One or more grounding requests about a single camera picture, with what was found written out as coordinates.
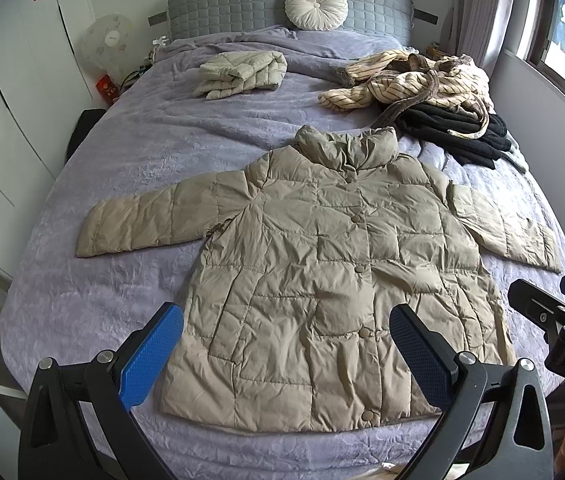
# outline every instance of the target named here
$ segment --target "bed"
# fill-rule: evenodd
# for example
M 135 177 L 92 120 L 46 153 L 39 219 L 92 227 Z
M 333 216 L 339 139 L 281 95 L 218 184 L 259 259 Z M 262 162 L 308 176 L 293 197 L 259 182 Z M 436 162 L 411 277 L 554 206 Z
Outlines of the bed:
M 377 118 L 379 108 L 339 114 L 318 104 L 317 96 L 337 87 L 335 68 L 409 44 L 411 0 L 349 0 L 351 20 L 344 30 L 332 32 L 290 30 L 280 15 L 280 2 L 169 0 L 174 41 L 69 160 L 9 290 L 0 318 L 2 352 L 25 389 L 41 358 L 54 356 L 60 364 L 90 360 L 102 349 L 117 348 L 164 301 L 182 301 L 204 242 L 77 259 L 80 226 L 97 201 L 157 189 L 204 171 L 242 168 L 288 143 L 303 124 L 356 134 Z M 194 98 L 201 63 L 234 50 L 282 52 L 288 70 L 280 88 L 217 101 Z M 407 136 L 399 146 L 456 182 L 553 229 L 565 273 L 565 235 L 530 173 L 521 174 L 504 159 L 496 161 L 495 171 L 460 166 L 438 146 Z M 483 260 L 502 292 L 513 280 L 526 278 L 559 295 L 558 274 L 488 253 Z M 548 394 L 560 379 L 541 364 L 547 351 L 541 333 L 504 302 L 517 355 L 538 364 Z M 349 478 L 379 462 L 408 460 L 434 422 L 415 420 L 337 434 L 254 436 L 164 415 L 156 405 L 152 394 L 133 413 L 182 479 Z M 87 412 L 86 418 L 96 445 L 106 450 L 94 414 Z M 482 413 L 474 437 L 485 418 Z

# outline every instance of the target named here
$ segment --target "metal screw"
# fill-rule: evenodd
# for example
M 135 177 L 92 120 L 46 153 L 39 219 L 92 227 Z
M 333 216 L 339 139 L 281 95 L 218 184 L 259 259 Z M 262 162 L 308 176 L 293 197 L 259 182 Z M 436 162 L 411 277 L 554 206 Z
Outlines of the metal screw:
M 49 370 L 51 365 L 53 365 L 53 359 L 51 357 L 45 357 L 38 363 L 38 368 L 40 368 L 40 370 Z
M 530 372 L 535 368 L 533 361 L 531 359 L 521 359 L 520 366 L 523 367 L 526 371 Z
M 114 360 L 114 353 L 111 350 L 103 350 L 98 354 L 97 359 L 98 362 L 102 363 L 103 365 L 105 363 L 110 363 Z
M 462 352 L 458 359 L 464 365 L 472 365 L 476 361 L 475 356 L 471 352 Z

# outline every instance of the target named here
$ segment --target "jacket sleeve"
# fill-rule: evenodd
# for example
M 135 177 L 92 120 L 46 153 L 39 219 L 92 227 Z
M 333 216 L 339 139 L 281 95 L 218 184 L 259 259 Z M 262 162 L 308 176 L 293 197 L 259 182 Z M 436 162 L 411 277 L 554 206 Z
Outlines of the jacket sleeve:
M 120 253 L 208 236 L 255 198 L 269 169 L 267 153 L 244 170 L 204 173 L 140 195 L 96 204 L 78 236 L 76 256 Z
M 482 247 L 510 260 L 560 272 L 560 256 L 550 228 L 501 210 L 479 191 L 454 184 L 437 168 L 422 166 L 442 202 Z

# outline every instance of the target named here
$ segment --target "beige puffer coat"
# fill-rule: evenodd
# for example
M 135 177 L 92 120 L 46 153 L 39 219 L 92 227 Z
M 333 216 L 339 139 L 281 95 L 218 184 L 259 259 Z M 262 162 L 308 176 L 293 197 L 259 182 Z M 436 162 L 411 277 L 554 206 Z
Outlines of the beige puffer coat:
M 479 242 L 558 270 L 553 233 L 363 137 L 304 126 L 243 171 L 96 205 L 78 256 L 210 235 L 162 408 L 252 431 L 342 431 L 433 411 L 389 335 L 410 304 L 454 349 L 515 362 Z

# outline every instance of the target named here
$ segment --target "pleated round cushion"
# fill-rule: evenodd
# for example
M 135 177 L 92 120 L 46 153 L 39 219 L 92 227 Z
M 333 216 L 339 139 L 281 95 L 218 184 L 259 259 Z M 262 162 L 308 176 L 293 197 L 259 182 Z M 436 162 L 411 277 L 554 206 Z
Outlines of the pleated round cushion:
M 347 0 L 285 0 L 291 22 L 304 30 L 333 30 L 347 19 Z

